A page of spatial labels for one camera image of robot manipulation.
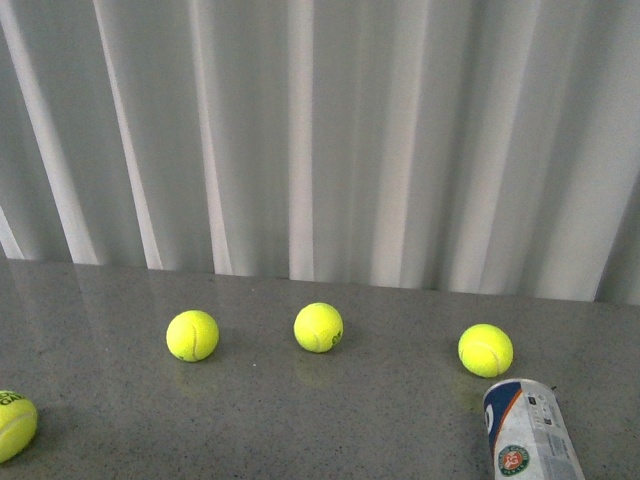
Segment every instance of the roland garros logo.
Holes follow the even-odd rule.
[[[517,445],[504,447],[498,455],[498,466],[505,477],[517,475],[529,465],[529,452]]]

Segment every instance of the white curtain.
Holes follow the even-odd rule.
[[[640,304],[640,2],[0,0],[8,258]]]

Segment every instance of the yellow tennis ball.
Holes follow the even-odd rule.
[[[458,356],[471,373],[492,378],[511,366],[513,344],[498,327],[481,323],[469,327],[462,334],[458,342]]]
[[[342,338],[342,317],[326,303],[307,305],[296,317],[293,333],[302,348],[322,353],[331,350]]]
[[[218,345],[220,332],[211,315],[189,310],[176,316],[167,328],[169,351],[185,362],[207,358]]]
[[[26,447],[36,433],[38,412],[19,393],[0,391],[0,463]]]

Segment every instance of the tennis ball can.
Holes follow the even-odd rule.
[[[496,480],[585,480],[553,391],[511,379],[484,395]]]

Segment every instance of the gray countertop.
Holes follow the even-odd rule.
[[[293,320],[334,305],[344,338],[303,351]],[[220,327],[197,363],[165,344],[200,309]],[[640,474],[640,308],[0,260],[0,389],[39,430],[0,478],[492,479],[482,396],[532,378],[556,395],[586,477]],[[475,323],[515,361],[474,377]]]

